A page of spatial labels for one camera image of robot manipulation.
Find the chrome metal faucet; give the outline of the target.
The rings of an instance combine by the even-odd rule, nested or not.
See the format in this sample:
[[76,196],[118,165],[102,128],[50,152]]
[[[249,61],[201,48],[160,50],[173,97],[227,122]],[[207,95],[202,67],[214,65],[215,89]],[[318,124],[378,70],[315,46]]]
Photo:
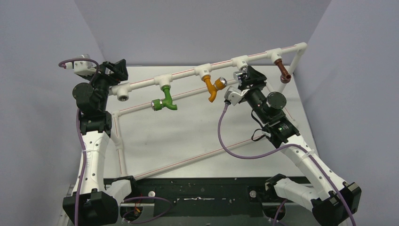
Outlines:
[[249,74],[247,71],[234,72],[233,77],[239,85],[243,85],[243,86],[248,85]]

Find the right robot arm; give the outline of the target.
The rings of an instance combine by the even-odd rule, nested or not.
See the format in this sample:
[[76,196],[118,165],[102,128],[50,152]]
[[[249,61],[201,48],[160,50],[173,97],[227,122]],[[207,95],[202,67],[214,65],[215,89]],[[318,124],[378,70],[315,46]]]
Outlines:
[[270,154],[281,152],[304,174],[312,188],[278,174],[265,187],[264,194],[270,201],[279,198],[292,201],[309,210],[322,226],[342,226],[347,220],[355,225],[361,197],[361,188],[349,184],[335,174],[306,143],[299,130],[290,122],[283,109],[285,96],[276,91],[265,95],[265,75],[251,66],[244,66],[234,74],[239,83],[242,99],[252,109],[251,116],[268,133],[268,140],[275,147]]

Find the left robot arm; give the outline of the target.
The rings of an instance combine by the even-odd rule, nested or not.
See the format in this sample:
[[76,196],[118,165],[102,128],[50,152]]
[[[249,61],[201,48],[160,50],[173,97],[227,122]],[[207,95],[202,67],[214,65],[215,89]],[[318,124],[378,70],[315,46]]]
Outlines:
[[99,64],[80,57],[60,62],[59,67],[73,69],[88,82],[72,91],[76,100],[76,128],[81,144],[81,160],[72,194],[63,199],[63,209],[76,226],[114,224],[120,217],[120,205],[134,202],[139,188],[132,177],[113,179],[104,184],[105,153],[112,135],[112,116],[106,110],[109,89],[128,79],[126,60]]

